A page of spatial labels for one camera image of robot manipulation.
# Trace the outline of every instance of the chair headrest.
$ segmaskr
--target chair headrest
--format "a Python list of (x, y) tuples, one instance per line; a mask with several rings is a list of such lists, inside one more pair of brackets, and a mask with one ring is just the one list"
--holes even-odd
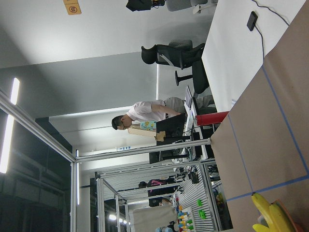
[(156, 56), (157, 56), (156, 45), (154, 45), (152, 48), (149, 49), (146, 49), (143, 46), (141, 47), (141, 59), (146, 64), (155, 63)]

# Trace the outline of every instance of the yellow banana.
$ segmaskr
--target yellow banana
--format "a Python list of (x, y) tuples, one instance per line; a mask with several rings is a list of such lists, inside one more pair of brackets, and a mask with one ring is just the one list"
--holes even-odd
[(272, 232), (277, 231), (276, 225), (273, 223), (272, 217), (270, 215), (269, 211), (269, 202), (259, 193), (254, 192), (251, 195), (251, 199), (255, 205), (255, 207), (260, 211), (260, 213), (263, 215), (265, 221), (267, 222), (267, 225)]
[(254, 224), (252, 226), (252, 228), (256, 231), (256, 232), (270, 232), (270, 229), (267, 226), (264, 226), (262, 224)]
[(295, 232), (290, 219), (285, 212), (276, 204), (269, 206), (270, 216), (279, 232)]

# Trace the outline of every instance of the white t-shirt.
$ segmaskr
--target white t-shirt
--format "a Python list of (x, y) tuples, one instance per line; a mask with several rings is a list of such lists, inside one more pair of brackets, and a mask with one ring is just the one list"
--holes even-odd
[(151, 112), (151, 105), (165, 105), (163, 100), (140, 101), (135, 103), (126, 113), (133, 121), (162, 121), (165, 119), (165, 113)]

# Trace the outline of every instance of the man's arm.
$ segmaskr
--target man's arm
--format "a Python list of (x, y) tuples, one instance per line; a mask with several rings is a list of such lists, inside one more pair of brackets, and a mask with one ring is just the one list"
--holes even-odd
[(173, 116), (181, 114), (164, 105), (157, 105), (157, 104), (151, 105), (151, 111), (152, 112), (162, 112), (162, 113), (166, 113), (166, 114), (173, 115)]

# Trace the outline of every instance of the blue line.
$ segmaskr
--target blue line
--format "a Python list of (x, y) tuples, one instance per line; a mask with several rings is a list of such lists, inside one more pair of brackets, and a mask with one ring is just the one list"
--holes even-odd
[(253, 191), (252, 184), (251, 184), (251, 180), (250, 180), (250, 178), (249, 178), (248, 171), (247, 171), (247, 168), (246, 168), (246, 165), (245, 165), (245, 161), (244, 161), (244, 159), (243, 159), (243, 155), (242, 155), (242, 152), (241, 152), (241, 149), (240, 149), (240, 146), (239, 146), (239, 143), (238, 143), (236, 134), (235, 134), (235, 130), (234, 130), (234, 126), (233, 126), (232, 120), (231, 120), (229, 114), (227, 114), (227, 116), (228, 116), (228, 119), (230, 120), (230, 124), (231, 124), (231, 126), (232, 126), (232, 131), (233, 131), (233, 134), (234, 134), (234, 138), (235, 138), (236, 143), (237, 143), (237, 147), (238, 147), (238, 150), (239, 150), (239, 153), (240, 153), (241, 161), (242, 161), (243, 167), (245, 168), (245, 172), (246, 172), (246, 175), (247, 175), (249, 184), (250, 184), (251, 191)]
[[(302, 177), (299, 177), (299, 178), (296, 178), (296, 179), (293, 179), (293, 180), (289, 180), (289, 181), (286, 181), (286, 182), (283, 182), (283, 183), (280, 183), (280, 184), (276, 184), (276, 185), (273, 185), (273, 186), (270, 186), (270, 187), (267, 187), (267, 188), (262, 188), (260, 190), (254, 191), (254, 192), (265, 192), (265, 191), (268, 191), (268, 190), (276, 189), (276, 188), (279, 188), (279, 187), (283, 187), (283, 186), (290, 185), (290, 184), (293, 184), (293, 183), (297, 183), (297, 182), (307, 180), (307, 179), (309, 179), (309, 175), (305, 175), (305, 176), (302, 176)], [(248, 192), (248, 193), (239, 195), (237, 197), (232, 197), (230, 199), (227, 199), (226, 201), (229, 202), (229, 201), (237, 200), (239, 198), (250, 196), (251, 194), (252, 194), (251, 192)]]
[(298, 151), (298, 153), (299, 153), (299, 156), (300, 156), (300, 158), (301, 158), (301, 160), (302, 160), (302, 162), (303, 162), (303, 165), (304, 165), (304, 167), (305, 167), (305, 169), (306, 169), (306, 172), (307, 172), (307, 174), (309, 174), (309, 169), (308, 169), (308, 167), (307, 167), (307, 165), (306, 165), (306, 162), (305, 162), (305, 159), (304, 159), (304, 157), (303, 157), (303, 154), (302, 154), (302, 152), (301, 152), (301, 150), (300, 150), (300, 148), (299, 148), (299, 146), (298, 146), (298, 143), (297, 143), (297, 141), (296, 141), (296, 138), (294, 137), (294, 134), (293, 134), (293, 131), (292, 131), (292, 129), (291, 129), (291, 126), (290, 126), (290, 124), (289, 124), (289, 122), (288, 122), (288, 120), (287, 120), (287, 117), (286, 117), (286, 115), (285, 115), (285, 113), (284, 113), (284, 111), (283, 111), (283, 108), (282, 108), (282, 106), (281, 106), (281, 104), (280, 104), (280, 102), (279, 102), (279, 99), (278, 99), (278, 96), (277, 96), (277, 94), (276, 94), (276, 92), (275, 92), (275, 89), (274, 89), (274, 87), (272, 86), (272, 84), (271, 84), (271, 82), (270, 82), (270, 78), (269, 78), (269, 76), (268, 76), (266, 70), (264, 69), (264, 66), (263, 66), (263, 65), (262, 65), (262, 69), (263, 69), (263, 72), (264, 72), (264, 74), (265, 74), (265, 77), (266, 77), (266, 79), (267, 79), (267, 81), (268, 81), (268, 83), (269, 83), (269, 86), (270, 86), (270, 88), (271, 88), (271, 91), (273, 92), (273, 94), (274, 94), (274, 96), (275, 96), (275, 99), (276, 99), (277, 104), (278, 104), (278, 106), (279, 106), (279, 109), (280, 109), (280, 111), (281, 111), (281, 113), (282, 113), (282, 116), (283, 116), (283, 119), (284, 119), (284, 121), (285, 121), (285, 124), (286, 124), (286, 126), (287, 126), (287, 128), (288, 128), (288, 130), (289, 130), (289, 132), (290, 132), (290, 134), (291, 134), (291, 137), (292, 137), (293, 142), (294, 142), (294, 144), (295, 144), (295, 147), (296, 147), (296, 149), (297, 149), (297, 151)]

